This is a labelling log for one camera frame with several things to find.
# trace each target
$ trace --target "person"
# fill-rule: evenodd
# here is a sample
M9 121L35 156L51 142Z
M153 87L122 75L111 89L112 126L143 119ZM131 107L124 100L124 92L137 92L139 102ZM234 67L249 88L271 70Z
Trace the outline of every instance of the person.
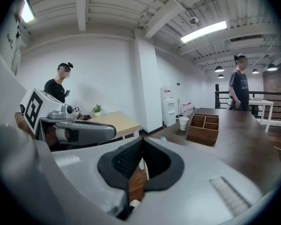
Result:
M65 103L65 89L62 82L70 76L71 68L73 68L73 65L70 62L59 64L56 77L50 79L44 86L44 92L49 93L62 103Z
M234 56L237 65L232 72L229 82L229 95L232 99L230 110L249 110L249 87L248 79L244 70L248 66L248 59L243 54Z

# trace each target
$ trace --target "wooden box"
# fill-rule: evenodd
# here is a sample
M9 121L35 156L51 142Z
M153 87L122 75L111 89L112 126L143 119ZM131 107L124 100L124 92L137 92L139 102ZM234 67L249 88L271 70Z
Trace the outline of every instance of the wooden box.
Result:
M219 116L195 113L187 129L186 139L213 146L219 134Z

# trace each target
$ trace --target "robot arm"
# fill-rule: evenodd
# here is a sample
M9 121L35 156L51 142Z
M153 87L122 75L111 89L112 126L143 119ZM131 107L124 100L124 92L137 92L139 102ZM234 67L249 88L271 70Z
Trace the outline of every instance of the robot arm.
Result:
M88 145L108 141L116 136L116 128L112 125L90 121L60 121L54 124L56 136L60 143L72 145Z

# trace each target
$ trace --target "sign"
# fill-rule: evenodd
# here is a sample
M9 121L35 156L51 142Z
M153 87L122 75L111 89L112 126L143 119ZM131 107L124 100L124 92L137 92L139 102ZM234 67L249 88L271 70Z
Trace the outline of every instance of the sign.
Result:
M30 124L33 130L36 126L37 117L39 111L41 110L42 104L42 99L37 95L35 91L33 91L24 115L26 118L25 120Z
M61 111L63 103L50 94L34 89L26 106L24 119L32 133L37 133L40 118L48 117L52 111Z

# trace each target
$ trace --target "small plant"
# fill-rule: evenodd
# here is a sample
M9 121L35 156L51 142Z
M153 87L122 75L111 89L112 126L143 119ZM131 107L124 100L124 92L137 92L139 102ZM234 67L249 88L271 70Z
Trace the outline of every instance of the small plant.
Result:
M101 106L102 106L102 105L98 105L98 104L97 104L97 105L93 108L93 112L94 112L94 113L98 113L98 112L102 111Z

